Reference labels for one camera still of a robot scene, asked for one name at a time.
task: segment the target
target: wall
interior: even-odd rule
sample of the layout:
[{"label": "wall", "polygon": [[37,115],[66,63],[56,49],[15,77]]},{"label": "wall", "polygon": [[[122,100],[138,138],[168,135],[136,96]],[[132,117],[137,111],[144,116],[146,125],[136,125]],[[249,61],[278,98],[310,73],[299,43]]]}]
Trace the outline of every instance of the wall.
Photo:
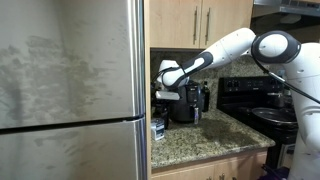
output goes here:
[{"label": "wall", "polygon": [[[157,74],[162,60],[175,60],[179,64],[188,59],[191,59],[200,52],[201,51],[151,51],[151,78],[153,78]],[[199,83],[208,81],[208,87],[211,91],[210,109],[215,109],[217,99],[217,85],[220,77],[262,75],[264,75],[262,70],[258,68],[251,57],[242,57],[227,66],[217,69],[206,69],[192,75],[190,78]]]}]

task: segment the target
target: freezer door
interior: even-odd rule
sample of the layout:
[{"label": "freezer door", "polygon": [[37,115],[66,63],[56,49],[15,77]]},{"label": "freezer door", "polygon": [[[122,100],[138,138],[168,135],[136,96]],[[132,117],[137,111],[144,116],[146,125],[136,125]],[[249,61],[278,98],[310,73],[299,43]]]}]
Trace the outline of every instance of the freezer door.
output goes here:
[{"label": "freezer door", "polygon": [[1,0],[0,129],[145,112],[142,0]]},{"label": "freezer door", "polygon": [[0,179],[144,180],[144,119],[0,136]]}]

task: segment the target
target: upper cabinet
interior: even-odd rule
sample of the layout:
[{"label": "upper cabinet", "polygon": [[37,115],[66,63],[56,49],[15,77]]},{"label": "upper cabinet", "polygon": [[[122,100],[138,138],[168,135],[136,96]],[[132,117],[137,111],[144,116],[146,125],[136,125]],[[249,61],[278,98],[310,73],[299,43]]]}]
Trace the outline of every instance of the upper cabinet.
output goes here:
[{"label": "upper cabinet", "polygon": [[205,49],[250,27],[253,0],[150,0],[150,46]]}]

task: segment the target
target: stovetop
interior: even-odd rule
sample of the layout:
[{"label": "stovetop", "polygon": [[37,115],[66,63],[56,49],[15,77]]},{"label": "stovetop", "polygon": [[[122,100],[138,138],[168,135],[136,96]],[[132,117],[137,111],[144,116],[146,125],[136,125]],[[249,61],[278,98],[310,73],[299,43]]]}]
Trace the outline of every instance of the stovetop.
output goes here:
[{"label": "stovetop", "polygon": [[296,141],[297,126],[275,126],[251,112],[251,109],[257,107],[279,109],[267,103],[270,99],[267,93],[281,90],[282,85],[269,76],[220,78],[217,109],[276,142],[293,144]]}]

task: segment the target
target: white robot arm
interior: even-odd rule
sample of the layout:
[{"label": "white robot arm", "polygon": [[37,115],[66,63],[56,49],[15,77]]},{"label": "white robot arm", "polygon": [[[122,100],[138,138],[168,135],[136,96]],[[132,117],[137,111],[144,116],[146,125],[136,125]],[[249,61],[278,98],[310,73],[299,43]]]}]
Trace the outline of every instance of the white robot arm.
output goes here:
[{"label": "white robot arm", "polygon": [[181,66],[161,65],[158,81],[166,89],[173,90],[182,86],[186,82],[184,79],[191,74],[202,69],[226,65],[244,53],[250,54],[262,69],[260,63],[284,66],[289,83],[264,70],[299,92],[292,93],[299,133],[289,179],[319,179],[320,44],[301,44],[282,31],[271,31],[256,36],[250,29],[242,28],[225,36]]}]

